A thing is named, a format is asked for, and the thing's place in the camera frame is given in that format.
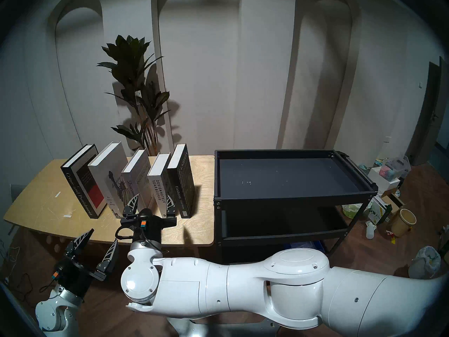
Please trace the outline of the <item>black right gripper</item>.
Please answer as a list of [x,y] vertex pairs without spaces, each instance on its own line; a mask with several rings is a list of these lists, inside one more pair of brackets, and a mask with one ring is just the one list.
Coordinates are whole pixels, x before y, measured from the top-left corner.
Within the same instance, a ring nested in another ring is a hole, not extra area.
[[138,213],[139,196],[140,194],[136,194],[128,201],[123,209],[123,217],[120,220],[120,229],[130,229],[133,232],[133,235],[121,235],[120,239],[131,239],[133,242],[149,241],[160,244],[162,229],[176,226],[176,204],[172,198],[167,195],[167,218],[161,218],[154,215],[150,209],[143,209]]

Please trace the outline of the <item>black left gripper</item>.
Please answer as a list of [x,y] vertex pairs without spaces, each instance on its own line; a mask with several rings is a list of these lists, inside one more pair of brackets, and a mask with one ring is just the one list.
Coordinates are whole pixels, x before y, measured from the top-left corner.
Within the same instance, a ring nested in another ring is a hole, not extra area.
[[63,290],[84,299],[92,281],[105,281],[107,274],[111,274],[119,256],[118,239],[115,239],[106,252],[103,260],[95,270],[81,264],[78,257],[89,242],[94,229],[87,231],[76,239],[69,242],[64,257],[54,266],[53,279]]

